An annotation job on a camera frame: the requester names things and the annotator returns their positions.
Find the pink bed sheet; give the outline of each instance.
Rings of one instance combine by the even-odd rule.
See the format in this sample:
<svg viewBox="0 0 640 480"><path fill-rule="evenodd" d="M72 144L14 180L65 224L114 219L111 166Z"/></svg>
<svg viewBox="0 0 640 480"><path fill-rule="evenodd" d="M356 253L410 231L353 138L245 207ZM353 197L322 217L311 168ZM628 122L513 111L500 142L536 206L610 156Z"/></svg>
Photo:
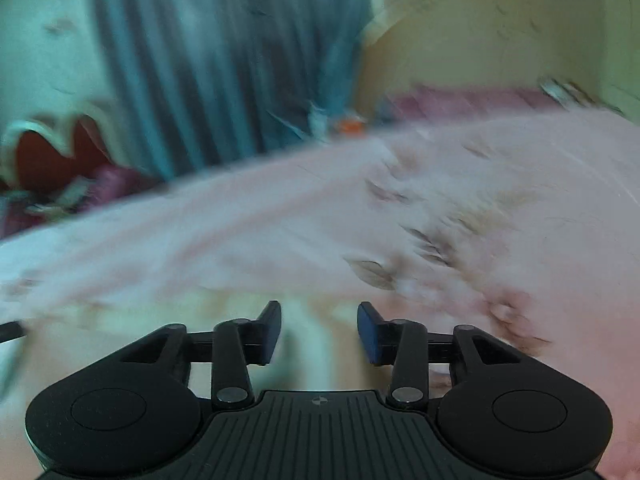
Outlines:
<svg viewBox="0 0 640 480"><path fill-rule="evenodd" d="M374 386L367 374L350 381L359 364L340 357L357 338L346 320L358 301L433 332L475 324L601 395L615 427L599 472L638 480L638 200L640 130L609 112L403 126L188 178L18 237L0 247L0 314L45 333L65 305L125 316L197 289L353 298L352 312L305 318L340 369L315 388ZM6 478L37 468L20 429L30 398L104 351L47 334L42 378L0 405Z"/></svg>

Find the blue striped curtain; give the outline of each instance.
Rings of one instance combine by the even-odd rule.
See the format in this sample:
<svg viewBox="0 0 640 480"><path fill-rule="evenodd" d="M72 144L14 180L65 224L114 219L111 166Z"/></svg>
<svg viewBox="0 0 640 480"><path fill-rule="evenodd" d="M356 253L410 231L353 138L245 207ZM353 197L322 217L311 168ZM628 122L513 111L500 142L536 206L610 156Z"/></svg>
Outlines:
<svg viewBox="0 0 640 480"><path fill-rule="evenodd" d="M369 0L93 0L127 151L169 180L308 139L350 102Z"/></svg>

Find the curtain fold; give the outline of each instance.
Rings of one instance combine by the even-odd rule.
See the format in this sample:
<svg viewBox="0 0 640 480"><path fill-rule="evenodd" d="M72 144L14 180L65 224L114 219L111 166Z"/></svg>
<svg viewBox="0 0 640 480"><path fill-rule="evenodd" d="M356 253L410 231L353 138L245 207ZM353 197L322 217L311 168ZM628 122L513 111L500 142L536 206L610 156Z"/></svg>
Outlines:
<svg viewBox="0 0 640 480"><path fill-rule="evenodd" d="M172 179L311 136L351 99L369 0L93 0L143 171Z"/></svg>

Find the bed sheet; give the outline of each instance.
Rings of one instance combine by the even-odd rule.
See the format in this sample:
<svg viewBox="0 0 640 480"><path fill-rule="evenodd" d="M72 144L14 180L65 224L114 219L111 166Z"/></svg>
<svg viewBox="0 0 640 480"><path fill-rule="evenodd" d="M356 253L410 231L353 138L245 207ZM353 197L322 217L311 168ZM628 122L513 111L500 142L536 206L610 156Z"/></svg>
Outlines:
<svg viewBox="0 0 640 480"><path fill-rule="evenodd" d="M3 244L0 316L31 336L0 404L0 478L38 474L22 422L48 384L166 322L210 330L271 298L285 329L258 389L381 387L360 301L432 332L471 323L601 395L614 435L598 470L638 480L639 134L593 110L412 124ZM446 389L443 370L434 381Z"/></svg>

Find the wall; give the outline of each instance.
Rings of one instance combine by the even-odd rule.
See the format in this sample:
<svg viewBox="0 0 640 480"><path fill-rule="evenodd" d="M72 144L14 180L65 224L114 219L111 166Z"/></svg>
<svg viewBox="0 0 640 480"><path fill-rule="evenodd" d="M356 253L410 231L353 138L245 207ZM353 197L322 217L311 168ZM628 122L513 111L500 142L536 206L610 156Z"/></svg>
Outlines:
<svg viewBox="0 0 640 480"><path fill-rule="evenodd" d="M640 0L604 0L605 51L600 95L640 123Z"/></svg>
<svg viewBox="0 0 640 480"><path fill-rule="evenodd" d="M0 0L0 134L10 121L112 95L89 9L86 0Z"/></svg>
<svg viewBox="0 0 640 480"><path fill-rule="evenodd" d="M534 86L554 75L600 89L602 0L376 1L377 39L355 99L365 114L385 89L413 81Z"/></svg>

